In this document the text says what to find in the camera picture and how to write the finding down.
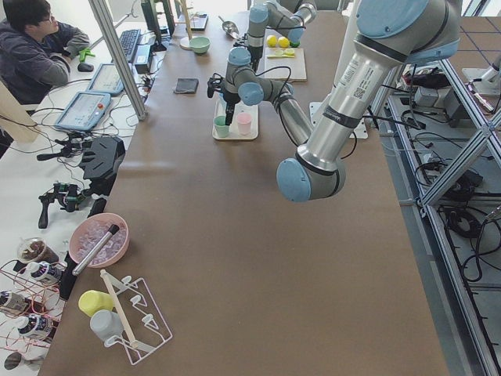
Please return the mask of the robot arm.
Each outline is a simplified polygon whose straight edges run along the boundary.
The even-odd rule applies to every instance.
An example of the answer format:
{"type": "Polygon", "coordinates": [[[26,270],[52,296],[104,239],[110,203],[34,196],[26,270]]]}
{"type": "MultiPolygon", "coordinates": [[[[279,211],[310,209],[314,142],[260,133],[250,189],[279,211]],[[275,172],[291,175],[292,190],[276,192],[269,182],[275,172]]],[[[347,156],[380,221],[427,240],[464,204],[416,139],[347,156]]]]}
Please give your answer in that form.
{"type": "Polygon", "coordinates": [[[316,121],[299,107],[289,86],[260,78],[265,28],[285,30],[298,41],[305,25],[315,19],[316,4],[300,2],[291,16],[270,1],[250,9],[247,44],[230,50],[225,77],[208,92],[222,93],[228,117],[235,105],[270,102],[297,147],[282,161],[276,181],[282,195],[294,202],[331,197],[345,181],[341,150],[373,102],[389,72],[402,64],[443,60],[458,49],[459,1],[362,1],[351,19],[356,23],[345,41],[353,54],[341,77],[325,98],[316,121]]]}
{"type": "Polygon", "coordinates": [[[250,7],[247,49],[254,72],[258,70],[263,57],[265,30],[278,31],[290,42],[298,43],[305,32],[305,26],[317,15],[316,1],[292,1],[289,5],[280,1],[265,1],[250,7]]]}

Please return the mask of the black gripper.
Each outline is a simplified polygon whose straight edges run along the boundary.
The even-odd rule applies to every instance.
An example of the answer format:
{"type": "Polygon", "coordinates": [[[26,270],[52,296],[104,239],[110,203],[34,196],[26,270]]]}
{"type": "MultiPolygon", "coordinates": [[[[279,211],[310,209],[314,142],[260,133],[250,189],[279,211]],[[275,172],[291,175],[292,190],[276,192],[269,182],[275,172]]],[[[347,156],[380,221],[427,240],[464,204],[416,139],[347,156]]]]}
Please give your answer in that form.
{"type": "Polygon", "coordinates": [[[256,73],[258,71],[258,64],[261,61],[261,46],[249,46],[251,56],[252,69],[256,73]]]}
{"type": "Polygon", "coordinates": [[[230,126],[233,120],[233,113],[235,106],[239,102],[238,93],[230,92],[229,90],[223,90],[223,99],[226,103],[225,105],[225,125],[230,126]]]}

